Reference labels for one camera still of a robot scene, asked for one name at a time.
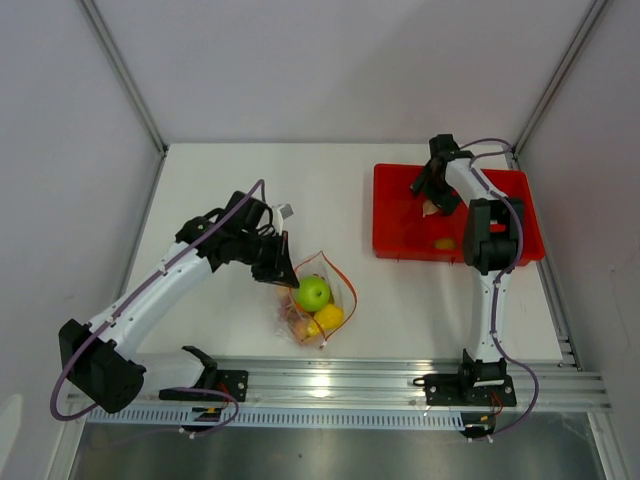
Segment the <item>black clamp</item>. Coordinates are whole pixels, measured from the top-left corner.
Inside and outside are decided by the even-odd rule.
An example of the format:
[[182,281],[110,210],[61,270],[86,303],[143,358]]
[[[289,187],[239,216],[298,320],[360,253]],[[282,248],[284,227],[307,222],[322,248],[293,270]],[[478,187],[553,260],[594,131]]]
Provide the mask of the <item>black clamp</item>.
[[429,140],[429,151],[431,160],[411,184],[411,192],[415,197],[423,193],[445,215],[451,215],[458,208],[461,199],[446,182],[447,164],[457,158],[473,158],[473,154],[460,150],[450,133],[436,135]]
[[[524,202],[519,198],[506,200],[524,228]],[[498,231],[491,231],[492,226]],[[464,262],[482,275],[504,270],[518,253],[516,220],[501,200],[471,200],[462,243]]]
[[[202,350],[192,346],[182,347],[182,349],[200,360],[204,366],[200,378],[192,388],[224,391],[240,403],[245,401],[249,388],[248,371],[218,370],[218,364]],[[184,392],[171,388],[160,390],[158,398],[180,402],[218,402],[221,400],[221,397],[215,394]]]
[[473,361],[466,350],[458,373],[430,373],[413,380],[423,387],[427,405],[437,407],[515,407],[513,380],[507,375],[504,358],[499,362]]

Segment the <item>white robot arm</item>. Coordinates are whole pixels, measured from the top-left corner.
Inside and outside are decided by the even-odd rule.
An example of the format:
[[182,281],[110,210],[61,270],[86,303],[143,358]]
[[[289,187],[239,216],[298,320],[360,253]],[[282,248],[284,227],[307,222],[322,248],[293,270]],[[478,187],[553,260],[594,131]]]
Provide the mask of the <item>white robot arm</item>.
[[473,305],[458,373],[425,375],[414,384],[425,387],[429,405],[490,407],[497,395],[504,406],[515,406],[513,382],[496,342],[502,336],[511,271],[521,253],[524,204],[507,197],[475,168],[473,154],[460,150],[452,135],[438,135],[429,146],[431,160],[411,190],[444,215],[461,202],[468,206],[463,252],[465,263],[473,267]]
[[[115,413],[140,394],[160,392],[162,399],[164,392],[167,399],[181,399],[176,396],[187,394],[176,388],[212,389],[216,364],[197,348],[139,355],[138,346],[175,302],[230,261],[250,265],[256,281],[298,287],[288,234],[282,229],[292,213],[289,205],[270,208],[235,192],[225,209],[185,223],[165,257],[131,293],[87,324],[69,320],[60,329],[63,375],[55,390],[67,378],[105,411]],[[258,227],[266,214],[268,223]]]

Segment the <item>yellow fruit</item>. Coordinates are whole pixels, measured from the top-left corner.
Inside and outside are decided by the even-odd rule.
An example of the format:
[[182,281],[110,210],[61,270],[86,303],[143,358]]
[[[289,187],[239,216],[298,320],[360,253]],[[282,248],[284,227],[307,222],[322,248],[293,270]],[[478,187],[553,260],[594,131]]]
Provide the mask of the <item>yellow fruit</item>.
[[318,335],[320,333],[320,329],[318,328],[318,324],[322,327],[322,330],[331,331],[338,328],[342,321],[344,320],[344,312],[340,307],[335,306],[332,303],[325,305],[320,311],[316,312],[313,316],[314,321],[309,322],[307,326],[307,334],[310,337]]
[[450,237],[439,238],[433,242],[433,247],[437,250],[455,250],[456,242]]

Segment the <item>green apple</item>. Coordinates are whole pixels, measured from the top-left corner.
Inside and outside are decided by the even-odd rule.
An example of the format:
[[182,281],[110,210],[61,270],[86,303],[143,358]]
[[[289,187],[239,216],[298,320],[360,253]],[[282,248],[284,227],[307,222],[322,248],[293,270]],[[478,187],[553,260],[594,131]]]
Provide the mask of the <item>green apple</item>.
[[331,298],[331,289],[322,278],[311,275],[300,280],[300,288],[295,293],[296,302],[305,312],[321,310]]

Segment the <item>plastic bag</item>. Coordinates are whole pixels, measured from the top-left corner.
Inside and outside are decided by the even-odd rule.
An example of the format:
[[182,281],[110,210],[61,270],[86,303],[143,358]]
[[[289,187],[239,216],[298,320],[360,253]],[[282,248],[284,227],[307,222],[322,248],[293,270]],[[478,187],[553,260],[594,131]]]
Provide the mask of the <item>plastic bag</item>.
[[353,317],[358,296],[349,279],[329,261],[324,252],[318,252],[307,258],[294,270],[299,279],[317,275],[327,282],[331,289],[331,300],[325,307],[327,310],[324,314],[335,314],[339,311],[338,309],[341,309],[342,320],[337,326],[331,323],[331,328],[323,328],[318,321],[319,319],[322,321],[323,317],[319,315],[322,310],[315,314],[305,312],[295,301],[294,290],[286,287],[277,287],[280,302],[278,316],[296,342],[301,345],[324,348],[329,338]]

